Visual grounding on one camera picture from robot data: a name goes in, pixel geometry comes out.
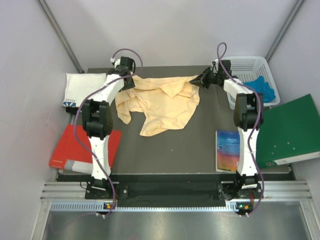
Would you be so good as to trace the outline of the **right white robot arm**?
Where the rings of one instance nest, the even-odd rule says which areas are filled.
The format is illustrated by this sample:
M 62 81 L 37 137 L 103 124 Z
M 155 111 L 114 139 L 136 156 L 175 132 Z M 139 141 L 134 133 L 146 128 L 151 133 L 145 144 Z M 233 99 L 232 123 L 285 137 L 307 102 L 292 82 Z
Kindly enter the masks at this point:
M 232 75 L 230 60 L 215 60 L 201 74 L 190 81 L 198 87 L 221 87 L 235 99 L 233 121 L 240 138 L 239 163 L 233 184 L 233 192 L 245 198 L 257 189 L 259 167 L 256 162 L 256 146 L 260 127 L 264 121 L 264 96 Z

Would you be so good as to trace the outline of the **yellow t shirt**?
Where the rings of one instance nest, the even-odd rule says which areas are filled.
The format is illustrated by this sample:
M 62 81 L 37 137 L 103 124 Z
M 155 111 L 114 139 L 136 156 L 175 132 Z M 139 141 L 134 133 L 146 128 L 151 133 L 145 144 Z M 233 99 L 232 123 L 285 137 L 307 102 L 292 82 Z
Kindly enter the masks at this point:
M 141 78 L 134 76 L 134 88 L 115 97 L 117 116 L 125 124 L 131 113 L 145 116 L 139 135 L 152 137 L 167 130 L 181 130 L 192 118 L 200 103 L 199 87 L 190 81 L 196 76 Z

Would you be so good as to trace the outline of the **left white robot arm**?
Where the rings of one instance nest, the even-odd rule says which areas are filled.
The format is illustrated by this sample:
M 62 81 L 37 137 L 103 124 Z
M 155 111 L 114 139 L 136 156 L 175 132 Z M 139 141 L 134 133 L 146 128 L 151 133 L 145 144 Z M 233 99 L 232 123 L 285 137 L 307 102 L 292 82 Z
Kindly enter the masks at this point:
M 92 153 L 92 180 L 89 185 L 102 198 L 109 198 L 114 191 L 108 181 L 111 174 L 108 142 L 113 131 L 111 103 L 118 92 L 135 86 L 132 72 L 136 63 L 130 57 L 111 60 L 114 68 L 106 75 L 102 87 L 93 93 L 82 106 L 82 127 L 85 131 Z

